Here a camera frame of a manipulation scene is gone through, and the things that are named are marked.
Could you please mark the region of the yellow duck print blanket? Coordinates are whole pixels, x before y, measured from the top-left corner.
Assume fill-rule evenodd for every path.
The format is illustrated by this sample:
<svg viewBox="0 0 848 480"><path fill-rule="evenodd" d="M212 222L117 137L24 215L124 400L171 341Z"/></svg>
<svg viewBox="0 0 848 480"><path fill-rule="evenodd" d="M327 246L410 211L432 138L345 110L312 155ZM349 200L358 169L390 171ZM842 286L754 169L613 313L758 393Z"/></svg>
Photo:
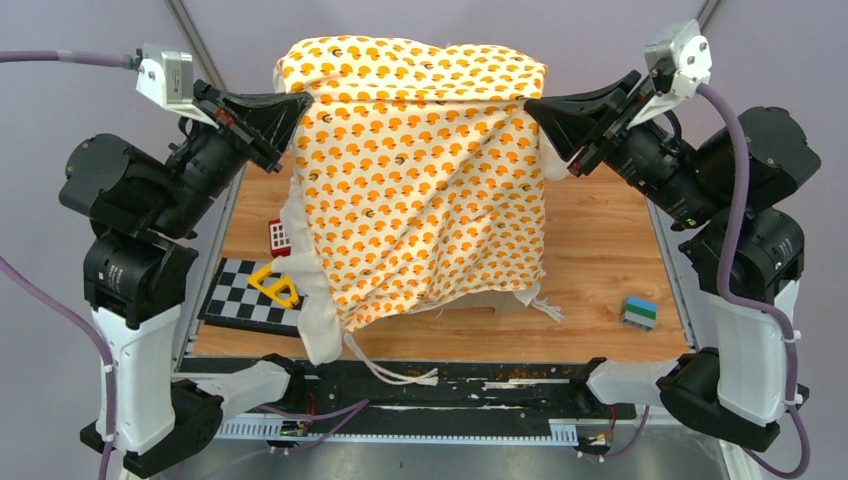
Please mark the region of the yellow duck print blanket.
<svg viewBox="0 0 848 480"><path fill-rule="evenodd" d="M506 46L367 36L304 39L279 59L278 91L313 97L276 264L306 297L312 363L386 317L540 292L544 186L565 174L524 110L546 74Z"/></svg>

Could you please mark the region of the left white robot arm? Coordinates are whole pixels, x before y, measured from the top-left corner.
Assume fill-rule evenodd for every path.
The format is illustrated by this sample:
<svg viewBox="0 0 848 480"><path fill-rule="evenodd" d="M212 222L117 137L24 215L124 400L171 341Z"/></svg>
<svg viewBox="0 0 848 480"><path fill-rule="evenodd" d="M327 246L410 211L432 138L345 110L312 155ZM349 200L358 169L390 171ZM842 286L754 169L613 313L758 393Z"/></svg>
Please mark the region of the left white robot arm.
<svg viewBox="0 0 848 480"><path fill-rule="evenodd" d="M109 359L98 420L84 444L123 455L151 478L201 452L226 421L264 404L283 413L306 400L304 370L277 354L213 379L176 380L172 342L197 258L185 241L247 164L276 172L312 104L306 93L234 94L196 81L183 142L159 161L100 133L70 155L60 203L82 214L95 239L85 255L84 297Z"/></svg>

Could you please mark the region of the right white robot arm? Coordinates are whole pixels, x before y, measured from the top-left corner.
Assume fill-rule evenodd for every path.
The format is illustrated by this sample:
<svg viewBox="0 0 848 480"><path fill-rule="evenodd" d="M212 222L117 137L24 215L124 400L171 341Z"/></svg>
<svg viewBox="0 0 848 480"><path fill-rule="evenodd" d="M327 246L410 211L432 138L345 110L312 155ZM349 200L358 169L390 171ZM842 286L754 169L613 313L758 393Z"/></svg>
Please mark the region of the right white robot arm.
<svg viewBox="0 0 848 480"><path fill-rule="evenodd" d="M699 147L679 125L665 130L637 113L655 98L631 72L602 89L533 99L525 110L572 175L605 164L666 213L676 231L693 231L679 249L711 304L716 339L668 362L592 362L571 403L596 417L610 403L659 405L697 432L766 451L785 414L808 399L798 381L792 316L804 268L805 235L780 201L821 165L802 127L784 108L719 112L726 125Z"/></svg>

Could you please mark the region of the red window toy block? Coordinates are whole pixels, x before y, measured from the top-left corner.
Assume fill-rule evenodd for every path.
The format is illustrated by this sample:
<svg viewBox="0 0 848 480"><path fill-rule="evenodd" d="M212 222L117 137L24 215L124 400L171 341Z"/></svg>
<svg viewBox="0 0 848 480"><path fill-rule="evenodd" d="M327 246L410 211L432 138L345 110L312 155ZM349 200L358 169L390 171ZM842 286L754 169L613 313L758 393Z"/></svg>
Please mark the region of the red window toy block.
<svg viewBox="0 0 848 480"><path fill-rule="evenodd" d="M268 222L268 239L270 254L276 257L286 257L291 254L291 240L280 219Z"/></svg>

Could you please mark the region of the yellow plastic block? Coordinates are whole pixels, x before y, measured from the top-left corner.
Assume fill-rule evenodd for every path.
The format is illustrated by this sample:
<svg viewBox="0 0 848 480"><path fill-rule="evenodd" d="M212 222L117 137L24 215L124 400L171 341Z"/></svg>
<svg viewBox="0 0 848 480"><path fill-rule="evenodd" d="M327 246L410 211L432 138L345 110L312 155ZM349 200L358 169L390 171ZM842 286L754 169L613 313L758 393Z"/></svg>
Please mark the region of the yellow plastic block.
<svg viewBox="0 0 848 480"><path fill-rule="evenodd" d="M284 309L295 309L301 305L300 295L293 280L288 275L276 278L271 263L249 275L247 282Z"/></svg>

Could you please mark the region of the black white checkerboard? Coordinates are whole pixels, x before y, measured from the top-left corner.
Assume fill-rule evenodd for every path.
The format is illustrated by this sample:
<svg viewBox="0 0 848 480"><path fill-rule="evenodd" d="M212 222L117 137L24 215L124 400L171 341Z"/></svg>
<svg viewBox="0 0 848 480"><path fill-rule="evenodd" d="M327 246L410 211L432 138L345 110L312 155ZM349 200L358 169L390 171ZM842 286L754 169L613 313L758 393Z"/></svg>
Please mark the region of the black white checkerboard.
<svg viewBox="0 0 848 480"><path fill-rule="evenodd" d="M198 318L208 325L298 337L297 324L306 297L292 309L263 295L248 283L261 264L222 257L201 304Z"/></svg>

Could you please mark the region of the blue green small block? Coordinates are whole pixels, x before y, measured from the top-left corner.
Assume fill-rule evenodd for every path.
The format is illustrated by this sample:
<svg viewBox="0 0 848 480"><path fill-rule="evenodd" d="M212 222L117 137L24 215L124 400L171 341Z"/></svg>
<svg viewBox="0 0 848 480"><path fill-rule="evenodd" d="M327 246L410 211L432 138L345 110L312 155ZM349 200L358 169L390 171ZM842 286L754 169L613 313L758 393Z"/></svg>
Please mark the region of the blue green small block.
<svg viewBox="0 0 848 480"><path fill-rule="evenodd" d="M643 331L652 331L657 325L658 306L647 300L628 296L622 304L620 321Z"/></svg>

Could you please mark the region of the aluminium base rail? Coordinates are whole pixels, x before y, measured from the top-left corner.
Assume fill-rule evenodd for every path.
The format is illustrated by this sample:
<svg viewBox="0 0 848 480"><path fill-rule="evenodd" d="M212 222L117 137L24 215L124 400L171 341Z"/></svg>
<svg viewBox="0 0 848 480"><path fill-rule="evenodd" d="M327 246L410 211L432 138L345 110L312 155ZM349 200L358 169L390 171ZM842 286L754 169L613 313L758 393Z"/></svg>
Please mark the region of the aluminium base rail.
<svg viewBox="0 0 848 480"><path fill-rule="evenodd" d="M330 417L329 403L365 406L369 433L454 431L505 436L534 432L563 414L580 418L608 406L660 406L697 432L762 452L778 435L719 397L714 348L658 363L596 357L572 371L542 365L430 364L408 366L410 380L380 380L374 364L339 361L309 367L277 354L202 382L172 381L168 365L123 360L116 368L117 444L136 459L176 458L203 449L224 422L254 408L300 421Z"/></svg>

